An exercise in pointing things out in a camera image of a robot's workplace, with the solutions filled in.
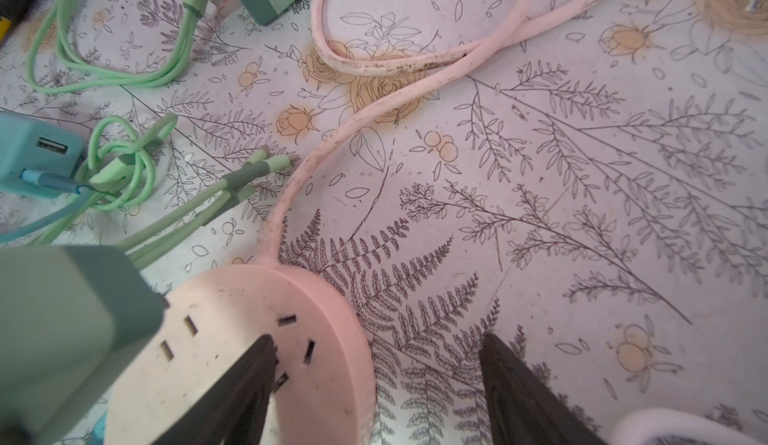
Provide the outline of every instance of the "tangled cable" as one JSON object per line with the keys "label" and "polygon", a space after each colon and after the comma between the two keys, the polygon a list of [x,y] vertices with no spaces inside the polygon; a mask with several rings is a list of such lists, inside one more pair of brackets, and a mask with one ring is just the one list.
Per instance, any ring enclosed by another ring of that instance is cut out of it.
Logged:
{"label": "tangled cable", "polygon": [[[78,8],[81,0],[56,0],[51,11],[46,15],[40,29],[34,35],[32,40],[32,49],[29,50],[27,58],[27,81],[34,90],[42,93],[57,94],[67,92],[77,92],[94,86],[108,85],[133,85],[141,87],[156,87],[165,85],[175,79],[187,67],[189,57],[194,43],[194,31],[198,20],[205,11],[205,5],[208,0],[184,0],[184,17],[179,26],[178,40],[174,50],[168,56],[163,66],[153,72],[147,73],[126,73],[109,68],[94,66],[86,62],[84,58],[78,55],[67,37],[70,32],[69,23],[72,20],[74,11]],[[56,26],[56,55],[62,65],[67,68],[96,75],[101,78],[84,80],[81,82],[69,83],[62,86],[47,87],[38,83],[34,77],[34,62],[38,56],[38,50],[43,42],[45,35],[51,28],[53,22]]]}
{"label": "tangled cable", "polygon": [[513,45],[533,37],[582,13],[598,0],[571,0],[546,15],[523,23],[535,0],[517,0],[504,22],[493,34],[478,42],[452,48],[446,52],[399,58],[386,61],[362,61],[338,56],[328,46],[322,29],[322,8],[324,0],[312,0],[312,39],[322,60],[337,71],[352,75],[395,75],[429,68],[446,66],[426,78],[380,98],[360,110],[339,128],[319,143],[303,159],[283,189],[270,217],[262,225],[256,257],[265,266],[278,265],[280,239],[283,235],[283,219],[293,199],[310,179],[320,164],[342,143],[350,139],[360,128],[372,122],[379,115],[398,108],[412,99],[427,94],[443,85],[453,82],[481,66],[500,48]]}

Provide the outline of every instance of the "power strip socket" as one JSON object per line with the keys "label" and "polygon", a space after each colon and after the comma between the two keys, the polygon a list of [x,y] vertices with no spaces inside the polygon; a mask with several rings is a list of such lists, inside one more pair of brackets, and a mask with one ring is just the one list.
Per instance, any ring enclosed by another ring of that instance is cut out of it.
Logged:
{"label": "power strip socket", "polygon": [[231,265],[168,296],[162,327],[114,385],[106,445],[152,443],[261,335],[277,348],[266,445],[368,444],[370,348],[352,308],[297,267]]}

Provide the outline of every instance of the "blue cable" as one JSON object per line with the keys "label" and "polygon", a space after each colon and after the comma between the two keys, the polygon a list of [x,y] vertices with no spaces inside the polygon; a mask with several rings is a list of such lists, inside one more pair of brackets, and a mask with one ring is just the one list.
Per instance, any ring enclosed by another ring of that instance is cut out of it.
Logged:
{"label": "blue cable", "polygon": [[84,206],[85,202],[91,197],[91,189],[87,185],[78,183],[68,177],[62,177],[61,175],[38,170],[24,170],[22,172],[22,179],[45,188],[76,193],[78,194],[78,197],[73,200],[72,203],[54,211],[50,215],[33,221],[30,224],[26,224],[18,229],[5,231],[0,234],[0,243],[8,243],[9,241],[20,239],[21,237],[25,237],[39,229],[49,226],[51,223],[63,217],[73,214]]}

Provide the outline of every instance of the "charger plug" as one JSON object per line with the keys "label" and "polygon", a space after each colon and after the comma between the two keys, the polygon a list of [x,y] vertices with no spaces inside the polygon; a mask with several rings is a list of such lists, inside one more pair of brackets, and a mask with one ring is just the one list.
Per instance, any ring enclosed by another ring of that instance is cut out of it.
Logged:
{"label": "charger plug", "polygon": [[0,112],[0,190],[56,198],[60,191],[22,179],[26,169],[72,177],[83,151],[83,139],[40,119]]}

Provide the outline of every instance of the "fern illustration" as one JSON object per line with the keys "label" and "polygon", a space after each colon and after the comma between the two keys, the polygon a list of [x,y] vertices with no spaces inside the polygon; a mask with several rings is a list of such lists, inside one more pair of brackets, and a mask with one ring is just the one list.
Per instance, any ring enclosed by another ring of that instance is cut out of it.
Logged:
{"label": "fern illustration", "polygon": [[[395,346],[402,350],[406,343],[412,339],[412,334],[408,327],[398,330],[398,327],[394,325],[395,318],[390,314],[398,313],[403,299],[408,298],[408,291],[415,291],[417,286],[420,286],[427,277],[435,273],[438,266],[448,256],[451,242],[452,239],[448,239],[445,244],[440,245],[427,255],[412,258],[408,264],[400,262],[399,265],[392,265],[391,277],[383,268],[378,272],[372,271],[370,285],[365,270],[360,273],[359,280],[356,279],[356,274],[352,272],[350,301],[352,307],[357,311],[360,323],[377,334],[390,333]],[[409,319],[415,316],[413,310],[410,310],[408,315]],[[402,313],[399,314],[398,318],[400,324],[403,325],[404,316]]]}
{"label": "fern illustration", "polygon": [[[466,418],[458,430],[472,429],[485,440],[476,443],[489,443],[478,352],[482,338],[498,320],[498,299],[476,323],[467,323],[480,287],[474,274],[452,290],[409,302],[412,293],[445,262],[453,238],[425,255],[389,264],[408,238],[409,222],[400,218],[369,240],[356,238],[366,218],[352,237],[325,239],[320,236],[322,213],[317,210],[295,238],[288,239],[285,228],[280,261],[325,277],[347,296],[368,332],[377,382],[372,441],[391,445],[392,421],[397,420],[396,410],[402,410],[411,412],[407,427],[412,429],[414,443],[439,445],[451,413]],[[411,365],[403,368],[405,360]],[[401,388],[410,397],[398,403],[395,391]],[[456,403],[469,399],[475,402],[471,411],[453,410]]]}
{"label": "fern illustration", "polygon": [[408,379],[401,382],[402,387],[412,396],[401,408],[416,411],[408,419],[408,428],[415,429],[409,439],[418,445],[440,445],[456,391],[442,373],[429,366],[409,367],[402,375]]}
{"label": "fern illustration", "polygon": [[398,372],[401,368],[400,358],[392,348],[374,335],[369,342],[373,360],[373,376],[376,377],[376,415],[371,432],[371,443],[391,445],[388,437],[395,434],[389,422],[397,419],[390,407],[396,405],[395,398],[390,392],[397,389]]}

